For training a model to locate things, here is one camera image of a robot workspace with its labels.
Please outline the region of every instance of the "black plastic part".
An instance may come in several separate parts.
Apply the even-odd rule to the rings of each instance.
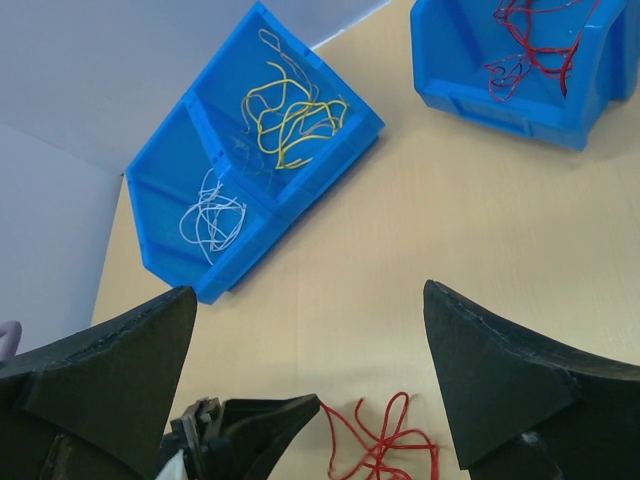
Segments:
[[[318,413],[316,395],[289,400],[204,399],[171,421],[158,470],[184,451],[189,478],[266,480],[298,432]]]
[[[2,478],[150,478],[196,305],[176,288],[0,363]]]
[[[640,478],[640,367],[505,320],[429,281],[424,318],[473,480]]]

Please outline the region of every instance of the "purple tube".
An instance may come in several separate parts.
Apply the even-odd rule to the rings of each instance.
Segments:
[[[20,322],[9,320],[0,325],[0,362],[16,356],[21,337],[22,325]]]

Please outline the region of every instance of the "red wire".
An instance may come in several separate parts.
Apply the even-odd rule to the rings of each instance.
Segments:
[[[567,79],[569,78],[570,73],[573,70],[573,57],[575,56],[580,46],[584,26],[578,33],[576,40],[571,47],[534,47],[531,44],[534,19],[533,16],[534,14],[555,13],[578,3],[582,3],[583,1],[585,0],[569,0],[568,3],[565,3],[564,5],[560,5],[558,7],[534,9],[533,0],[525,0],[524,6],[516,6],[518,0],[500,0],[500,5],[498,6],[498,9],[495,11],[493,16],[499,25],[503,25],[507,28],[507,30],[509,30],[509,33],[514,38],[514,40],[525,49],[525,53],[520,55],[510,55],[509,57],[506,57],[502,60],[485,65],[485,68],[487,68],[490,72],[489,92],[495,100],[505,101],[511,98],[515,93],[517,86],[527,76],[532,68],[537,68],[548,78],[557,80],[560,83],[560,90],[562,91],[563,96],[567,96]],[[588,23],[599,5],[600,0],[594,0],[593,7],[591,8],[591,11],[587,16],[584,25]],[[522,32],[522,30],[517,25],[512,23],[511,17],[515,13],[524,13],[526,15],[526,32]],[[562,67],[546,67],[539,60],[539,57],[544,55],[560,55],[564,57]],[[513,63],[514,61],[515,66],[511,68],[507,73],[507,68],[505,68],[504,64]],[[498,93],[495,91],[496,88],[500,89],[501,91],[503,91],[504,88],[508,88],[508,91],[506,94],[503,93],[503,95],[498,95]]]
[[[393,408],[393,404],[398,399],[404,399],[402,406],[402,413],[400,414],[400,418],[398,419],[398,423],[393,430],[393,433],[390,436],[387,436],[387,430],[389,428],[391,409]],[[358,433],[355,427],[339,412],[328,407],[324,403],[322,404],[322,408],[327,414],[327,419],[329,420],[329,428],[331,430],[331,459],[329,460],[329,478],[331,480],[348,480],[353,477],[358,471],[362,468],[368,468],[371,470],[369,475],[367,476],[367,480],[372,480],[375,478],[376,480],[381,480],[381,475],[383,473],[390,474],[388,477],[389,480],[413,480],[411,475],[409,475],[404,470],[399,468],[390,467],[384,462],[384,457],[389,450],[429,450],[431,454],[431,480],[438,480],[439,478],[439,462],[438,462],[438,446],[431,442],[429,437],[417,429],[409,429],[409,430],[401,430],[402,424],[407,416],[407,411],[409,410],[409,394],[405,392],[399,392],[393,396],[393,398],[387,404],[387,409],[384,414],[384,421],[382,423],[382,430],[380,436],[374,435],[360,420],[360,407],[364,402],[364,398],[361,398],[358,401],[358,404],[355,408],[355,419],[358,426],[364,431],[366,436],[369,439],[373,440],[373,446],[367,445],[362,436]],[[358,443],[365,449],[365,454],[362,456],[360,461],[356,464],[356,466],[349,471],[346,475],[343,475],[339,478],[334,476],[335,472],[335,461],[338,451],[338,441],[336,436],[336,430],[333,423],[332,416],[336,417],[340,420],[355,436]],[[424,444],[400,444],[397,445],[395,442],[401,438],[404,438],[408,435],[418,435],[424,440]]]

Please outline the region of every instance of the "storage bin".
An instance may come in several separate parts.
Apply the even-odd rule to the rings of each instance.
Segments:
[[[534,68],[511,98],[496,101],[489,92],[486,66],[526,52],[496,22],[500,1],[418,0],[411,11],[415,89],[429,107],[582,150],[608,103],[633,94],[640,57],[640,0],[601,0],[593,9],[594,1],[539,14],[533,23],[536,46],[567,47],[582,31],[566,97],[558,81]],[[533,5],[557,9],[567,3],[536,0]],[[525,31],[525,14],[514,15],[516,21]],[[551,66],[560,65],[551,59]]]
[[[313,128],[313,122],[322,123],[318,115],[309,116],[310,125],[302,122],[293,131],[289,153],[296,159],[312,159],[299,168],[276,169],[279,155],[265,153],[258,144],[257,124],[251,117],[245,121],[248,92],[283,79],[274,64],[288,70],[288,78],[299,84],[308,79],[312,100],[346,105],[344,121],[336,131],[334,122],[334,127],[322,124],[308,135],[302,132]],[[284,103],[280,113],[264,115],[264,129],[287,118],[282,112],[289,105],[294,104],[295,112],[299,108],[295,102],[310,103],[302,90],[289,83],[287,88],[286,95],[277,85],[260,91],[262,98],[250,98],[258,107],[263,101]],[[327,107],[327,124],[342,114],[335,106]],[[256,4],[127,169],[145,267],[172,286],[193,286],[199,301],[213,303],[367,151],[383,127],[382,120],[333,70],[262,4]],[[329,138],[307,138],[312,135]],[[263,140],[263,149],[277,147],[273,136]],[[205,176],[211,182],[207,188],[220,182],[224,198],[245,206],[235,240],[206,255],[202,245],[186,241],[179,228],[187,209],[198,202]],[[221,211],[216,218],[221,231],[237,226],[237,211]],[[203,225],[206,230],[197,221],[197,215],[183,220],[183,230],[193,234]]]

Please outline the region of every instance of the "wooden table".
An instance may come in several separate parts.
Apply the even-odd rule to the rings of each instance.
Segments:
[[[422,287],[440,280],[543,334],[640,363],[640,94],[604,115],[582,154],[429,110],[412,86],[411,4],[395,0],[319,50],[388,127],[255,273],[199,307],[172,415],[204,396],[315,392],[340,409],[364,396],[379,421],[405,390],[417,395],[409,425],[442,446],[442,478],[466,479]],[[141,264],[125,187],[93,321],[167,288]],[[326,478],[329,453],[318,415],[272,478]],[[429,455],[412,458],[427,479]]]

